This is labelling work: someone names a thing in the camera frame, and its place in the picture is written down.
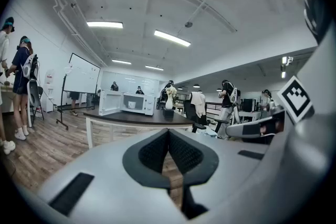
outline whiteboard stand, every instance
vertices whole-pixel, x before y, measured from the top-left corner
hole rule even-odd
[[[64,79],[63,79],[63,86],[62,86],[62,92],[61,92],[61,105],[60,105],[60,108],[57,108],[57,111],[58,111],[59,113],[61,113],[61,119],[60,119],[60,120],[57,119],[57,120],[56,120],[56,123],[57,123],[57,124],[58,124],[58,123],[62,124],[62,125],[65,127],[65,130],[69,130],[69,126],[63,122],[63,111],[66,111],[66,110],[72,110],[72,108],[71,108],[71,107],[70,107],[70,108],[63,108],[63,107],[62,107],[62,102],[63,102],[63,92],[64,92],[64,85],[65,85],[66,78],[67,78],[67,75],[65,75],[65,76],[64,76]],[[80,104],[81,104],[81,93],[80,93],[79,95],[80,95],[80,99],[79,99],[79,101],[80,101],[80,102],[79,102],[79,109],[85,109],[85,108],[93,108],[93,109],[95,109],[95,103],[93,103],[93,105],[91,105],[91,106],[84,106],[83,108],[81,108],[81,106],[80,106]]]

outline white flower bouquet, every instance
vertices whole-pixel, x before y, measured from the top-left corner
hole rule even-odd
[[[166,88],[166,93],[168,97],[170,96],[175,97],[177,94],[177,90],[173,86],[170,86],[169,88]]]

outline floor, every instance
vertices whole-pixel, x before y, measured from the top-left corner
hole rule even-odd
[[[14,137],[16,126],[14,117],[4,116],[7,140],[13,140],[16,148],[8,156],[1,151],[1,160],[15,182],[36,192],[52,174],[89,150],[83,111],[85,109],[78,110],[78,117],[70,115],[69,111],[64,114],[63,121],[69,125],[68,131],[61,124],[56,124],[60,113],[44,113],[45,120],[35,118],[34,126],[28,129],[30,134],[25,141],[19,141]],[[114,141],[148,131],[122,127],[115,127],[113,130]],[[96,145],[110,142],[108,126],[94,124],[93,133]],[[183,177],[169,154],[165,159],[162,174],[169,177],[171,198],[181,208]]]

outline ceiling light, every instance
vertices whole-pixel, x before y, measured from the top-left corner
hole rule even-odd
[[[126,65],[131,65],[131,62],[125,62],[125,61],[119,61],[119,60],[112,60],[112,62],[119,62],[119,63],[125,63]]]
[[[109,28],[123,28],[122,23],[114,23],[114,22],[87,22],[90,27],[109,27]]]
[[[188,41],[185,41],[185,40],[180,39],[178,37],[171,36],[169,34],[166,34],[164,32],[158,31],[158,30],[155,30],[154,35],[158,36],[158,37],[162,37],[162,38],[168,39],[170,41],[176,42],[176,43],[181,44],[181,45],[186,46],[186,47],[189,47],[190,44],[191,44]]]
[[[150,66],[146,66],[147,68],[151,68],[151,69],[155,69],[155,70],[160,70],[160,71],[163,71],[162,68],[158,68],[158,67],[150,67]]]

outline white ceiling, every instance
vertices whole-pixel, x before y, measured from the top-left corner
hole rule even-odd
[[[302,22],[299,1],[207,0],[208,8],[196,15],[192,28],[183,26],[203,0],[77,1],[87,21],[123,22],[122,30],[93,30],[112,59],[158,66],[172,74]],[[180,32],[178,36],[192,44],[186,48],[157,38],[156,29]]]
[[[265,89],[272,84],[287,81],[303,67],[307,60],[312,55],[314,49],[303,51],[299,54],[290,54],[293,63],[286,66],[286,79],[281,78],[281,61],[282,58],[273,58],[244,65],[230,70],[212,73],[206,76],[194,78],[183,83],[176,83],[175,87],[182,87],[183,91],[197,91],[193,85],[199,84],[200,90],[204,93],[216,92],[216,89],[221,88],[221,82],[226,79],[231,81],[237,88],[243,91],[259,91]]]

